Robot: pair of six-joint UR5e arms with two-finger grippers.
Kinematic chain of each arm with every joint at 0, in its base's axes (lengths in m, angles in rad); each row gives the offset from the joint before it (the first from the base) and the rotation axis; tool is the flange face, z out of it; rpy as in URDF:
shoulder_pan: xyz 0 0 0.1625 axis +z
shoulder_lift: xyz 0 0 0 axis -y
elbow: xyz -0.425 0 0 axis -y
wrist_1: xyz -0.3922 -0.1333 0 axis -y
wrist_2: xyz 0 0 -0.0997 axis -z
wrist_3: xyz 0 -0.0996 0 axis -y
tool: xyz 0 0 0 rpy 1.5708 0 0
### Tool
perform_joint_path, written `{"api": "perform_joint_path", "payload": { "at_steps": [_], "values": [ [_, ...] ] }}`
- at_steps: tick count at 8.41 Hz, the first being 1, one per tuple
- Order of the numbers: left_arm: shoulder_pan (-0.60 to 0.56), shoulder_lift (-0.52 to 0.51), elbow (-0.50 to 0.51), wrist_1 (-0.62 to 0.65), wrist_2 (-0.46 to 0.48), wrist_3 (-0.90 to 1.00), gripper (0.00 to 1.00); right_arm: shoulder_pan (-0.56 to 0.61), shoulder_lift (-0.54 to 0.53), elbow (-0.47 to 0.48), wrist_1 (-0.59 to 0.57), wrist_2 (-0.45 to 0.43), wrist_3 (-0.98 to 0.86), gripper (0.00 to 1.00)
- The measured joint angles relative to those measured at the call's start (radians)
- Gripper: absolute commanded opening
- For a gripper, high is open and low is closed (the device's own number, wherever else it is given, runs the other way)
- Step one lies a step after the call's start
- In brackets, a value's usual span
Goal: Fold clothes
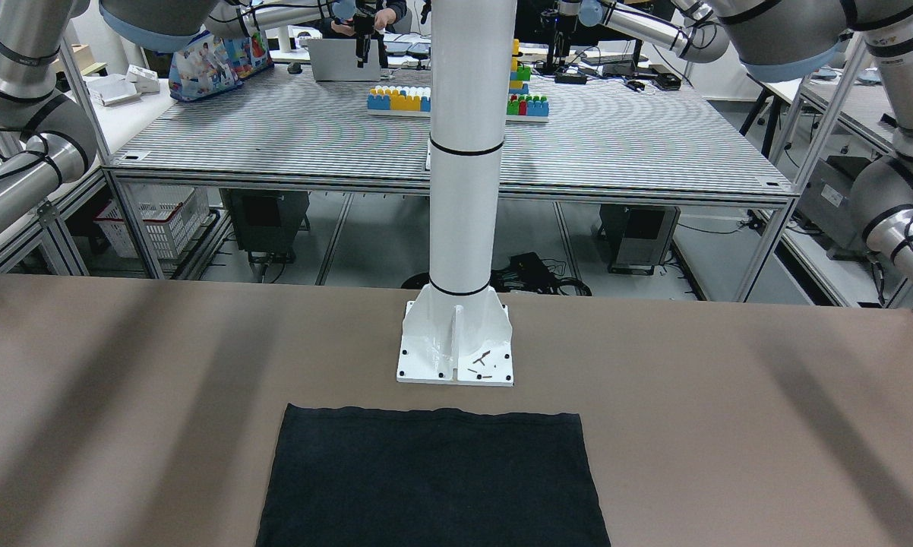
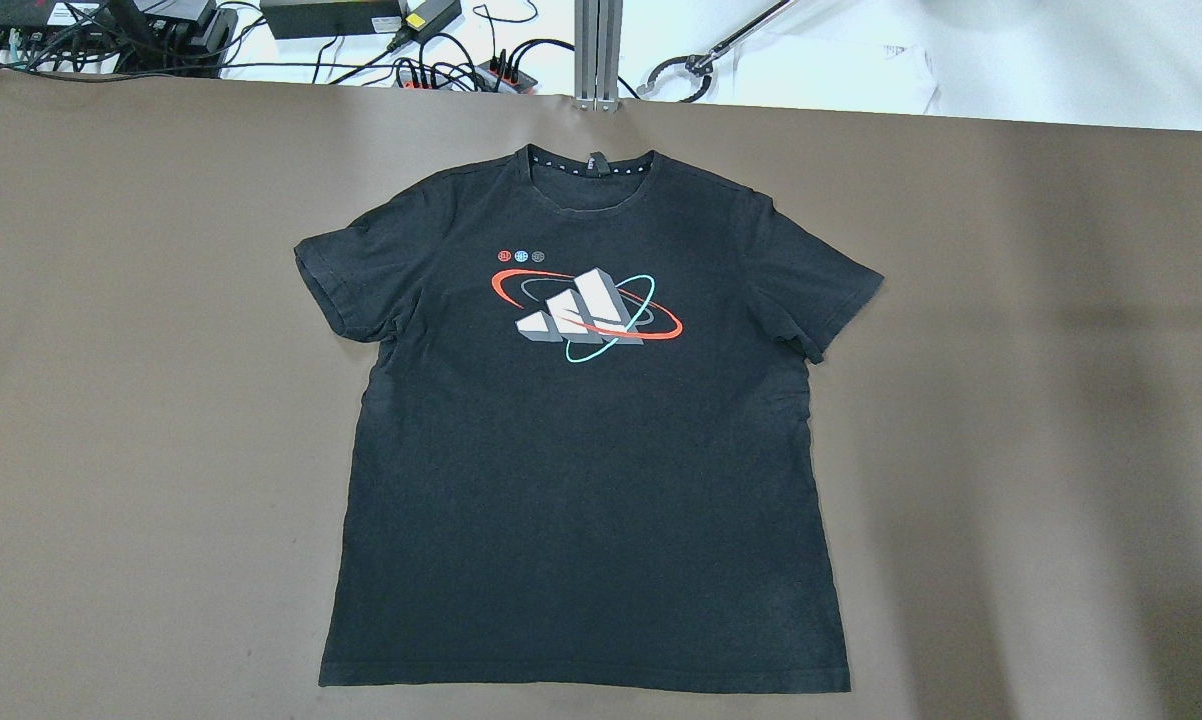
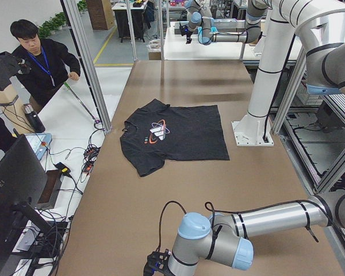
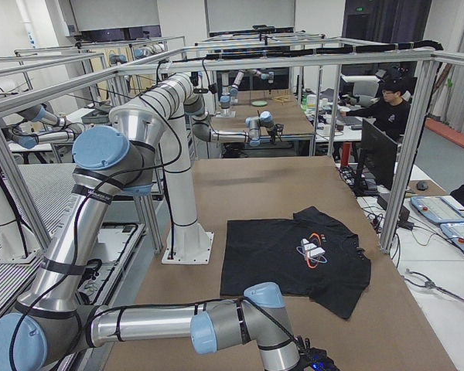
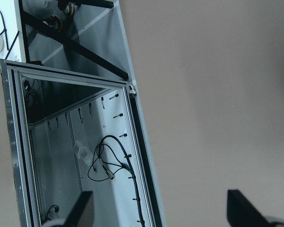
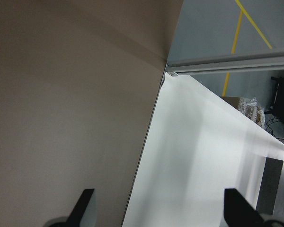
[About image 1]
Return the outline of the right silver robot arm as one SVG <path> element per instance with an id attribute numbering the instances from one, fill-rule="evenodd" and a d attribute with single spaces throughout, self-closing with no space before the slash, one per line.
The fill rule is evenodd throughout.
<path id="1" fill-rule="evenodd" d="M 0 165 L 0 235 L 96 159 L 88 114 L 57 89 L 52 63 L 87 1 L 0 1 L 0 131 L 22 150 Z"/>

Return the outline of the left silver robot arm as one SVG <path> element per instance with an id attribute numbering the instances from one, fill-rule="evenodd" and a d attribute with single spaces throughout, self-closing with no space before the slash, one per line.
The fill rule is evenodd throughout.
<path id="1" fill-rule="evenodd" d="M 782 82 L 825 65 L 839 35 L 862 41 L 894 121 L 892 149 L 853 185 L 851 217 L 870 251 L 913 284 L 913 1 L 686 1 L 710 10 L 750 76 Z"/>

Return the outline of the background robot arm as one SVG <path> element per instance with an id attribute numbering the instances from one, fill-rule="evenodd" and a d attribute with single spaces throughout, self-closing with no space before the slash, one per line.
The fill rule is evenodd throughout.
<path id="1" fill-rule="evenodd" d="M 720 59 L 730 46 L 727 32 L 703 1 L 673 1 L 684 17 L 683 25 L 661 20 L 616 1 L 558 1 L 563 15 L 575 15 L 583 27 L 607 27 L 657 49 L 673 52 L 686 62 L 706 63 Z"/>

